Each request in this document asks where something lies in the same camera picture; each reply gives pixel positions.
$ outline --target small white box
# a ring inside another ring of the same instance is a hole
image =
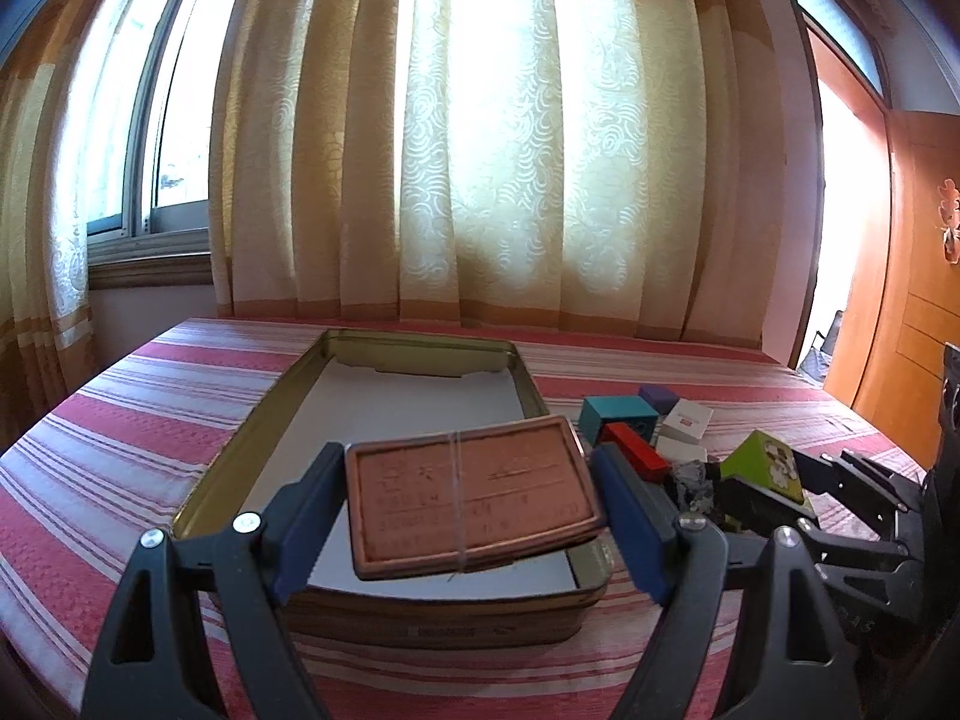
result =
[[[693,461],[700,463],[707,461],[707,450],[704,447],[694,443],[678,442],[666,436],[660,436],[656,440],[656,453],[671,466],[682,466],[684,463],[693,463]]]
[[[680,400],[664,418],[659,435],[678,442],[700,443],[712,416],[713,409],[692,400]]]

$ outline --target blue gripper pad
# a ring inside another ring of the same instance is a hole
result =
[[[594,448],[590,472],[630,578],[638,590],[665,604],[675,584],[671,565],[677,552],[677,507],[663,488],[640,479],[613,443]]]
[[[306,587],[346,497],[344,447],[330,442],[299,482],[284,485],[267,504],[261,565],[264,584],[277,605]]]

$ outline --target tablecloth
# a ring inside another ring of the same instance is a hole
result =
[[[138,536],[170,522],[247,414],[322,332],[309,324],[190,319],[97,376],[0,458],[0,628],[71,706],[80,705],[90,654]],[[453,332],[514,340],[550,410],[570,418],[585,395],[665,384],[714,408],[704,446],[721,458],[760,428],[808,453],[855,448],[923,478],[871,425],[757,351]],[[814,505],[824,528],[868,532],[832,499]],[[712,714],[737,610],[738,595],[726,593],[689,718]],[[344,720],[605,718],[658,616],[618,563],[582,630],[561,644],[451,653],[298,637],[296,648]],[[209,600],[203,621],[227,708],[232,717],[251,717],[223,618]]]

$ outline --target red block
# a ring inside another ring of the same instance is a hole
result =
[[[604,425],[599,443],[602,442],[612,442],[619,446],[640,479],[659,485],[669,473],[670,464],[656,454],[656,450],[625,422],[608,422]]]

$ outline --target window glass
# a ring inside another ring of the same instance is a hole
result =
[[[220,54],[235,0],[197,0],[179,45],[160,134],[157,206],[208,199],[210,125]]]
[[[80,175],[88,231],[119,228],[123,213],[124,165],[133,103],[150,42],[167,0],[132,0],[104,60],[94,93],[88,155]]]
[[[800,7],[837,43],[880,95],[880,71],[877,57],[863,30],[836,0],[797,0]]]

